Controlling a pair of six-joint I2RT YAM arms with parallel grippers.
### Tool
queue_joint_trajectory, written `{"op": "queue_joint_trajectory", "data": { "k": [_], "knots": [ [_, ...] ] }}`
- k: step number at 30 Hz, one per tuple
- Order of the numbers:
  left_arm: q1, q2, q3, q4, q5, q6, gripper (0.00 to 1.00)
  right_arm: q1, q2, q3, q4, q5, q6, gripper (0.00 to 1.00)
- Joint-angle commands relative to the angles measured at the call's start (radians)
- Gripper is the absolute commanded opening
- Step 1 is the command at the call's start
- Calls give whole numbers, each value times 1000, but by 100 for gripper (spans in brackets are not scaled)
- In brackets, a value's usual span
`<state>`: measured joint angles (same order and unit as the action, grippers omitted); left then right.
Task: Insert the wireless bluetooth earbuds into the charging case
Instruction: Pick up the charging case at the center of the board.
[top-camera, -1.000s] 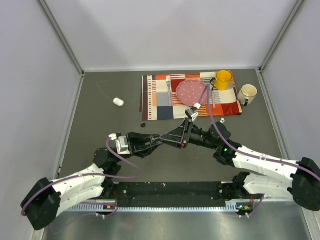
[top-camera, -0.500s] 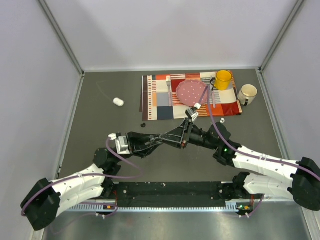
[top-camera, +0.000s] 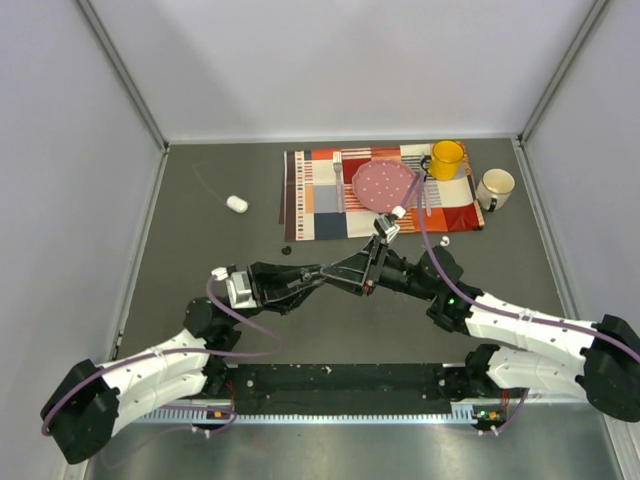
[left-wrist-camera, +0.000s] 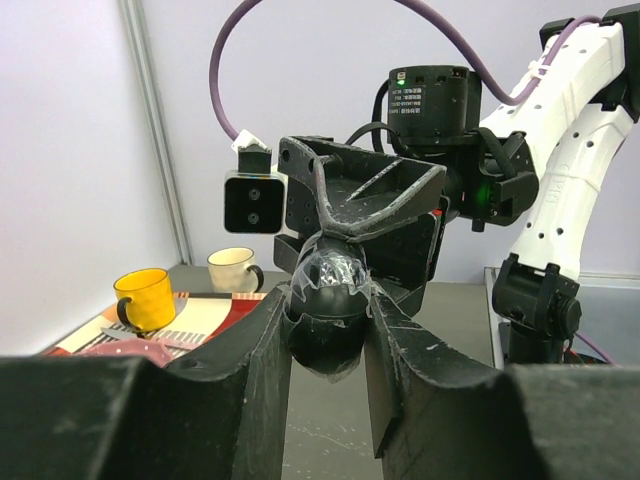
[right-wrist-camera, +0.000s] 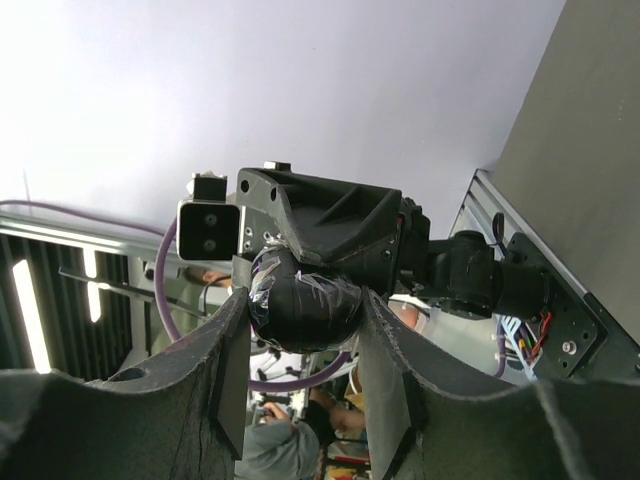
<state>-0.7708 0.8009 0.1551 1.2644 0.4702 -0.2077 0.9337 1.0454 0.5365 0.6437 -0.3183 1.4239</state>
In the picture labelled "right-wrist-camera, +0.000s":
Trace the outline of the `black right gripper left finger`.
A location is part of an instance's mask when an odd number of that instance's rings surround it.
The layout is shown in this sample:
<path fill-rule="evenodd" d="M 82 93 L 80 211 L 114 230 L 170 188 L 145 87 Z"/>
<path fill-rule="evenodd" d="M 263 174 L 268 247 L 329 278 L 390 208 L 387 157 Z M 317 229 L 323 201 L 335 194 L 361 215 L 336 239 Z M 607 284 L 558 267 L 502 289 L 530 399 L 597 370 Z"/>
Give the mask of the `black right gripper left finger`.
<path fill-rule="evenodd" d="M 1 374 L 4 479 L 231 479 L 242 454 L 247 291 L 107 381 Z"/>

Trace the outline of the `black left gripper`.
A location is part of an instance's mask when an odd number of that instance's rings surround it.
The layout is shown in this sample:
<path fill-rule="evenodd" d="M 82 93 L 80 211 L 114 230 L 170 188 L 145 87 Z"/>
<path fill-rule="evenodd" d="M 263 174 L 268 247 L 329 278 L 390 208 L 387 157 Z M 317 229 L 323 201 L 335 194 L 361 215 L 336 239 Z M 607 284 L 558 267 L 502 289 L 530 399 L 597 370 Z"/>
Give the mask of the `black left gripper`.
<path fill-rule="evenodd" d="M 239 287 L 250 285 L 250 263 L 263 250 L 284 246 L 303 265 L 390 295 L 409 237 L 429 236 L 421 207 L 391 188 L 243 168 L 236 201 L 244 208 Z"/>

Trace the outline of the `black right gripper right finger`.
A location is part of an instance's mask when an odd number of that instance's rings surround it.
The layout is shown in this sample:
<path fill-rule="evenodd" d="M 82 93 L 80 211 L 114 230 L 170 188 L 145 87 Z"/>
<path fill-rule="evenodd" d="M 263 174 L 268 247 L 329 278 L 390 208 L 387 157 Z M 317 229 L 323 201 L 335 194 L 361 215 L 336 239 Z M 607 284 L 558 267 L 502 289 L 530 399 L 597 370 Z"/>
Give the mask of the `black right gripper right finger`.
<path fill-rule="evenodd" d="M 587 377 L 515 386 L 406 327 L 375 292 L 359 378 L 377 479 L 635 479 L 639 353 Z"/>

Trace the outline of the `black earbud charging case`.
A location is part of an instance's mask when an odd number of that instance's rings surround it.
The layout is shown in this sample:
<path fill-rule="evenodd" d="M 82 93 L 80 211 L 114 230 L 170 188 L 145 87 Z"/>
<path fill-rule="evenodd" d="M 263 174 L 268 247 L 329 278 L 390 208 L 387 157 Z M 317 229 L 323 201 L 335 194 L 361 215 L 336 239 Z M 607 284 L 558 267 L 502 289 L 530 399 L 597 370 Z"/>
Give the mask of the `black earbud charging case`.
<path fill-rule="evenodd" d="M 362 290 L 348 278 L 301 264 L 284 246 L 253 261 L 248 306 L 256 335 L 288 353 L 336 349 L 358 325 Z"/>

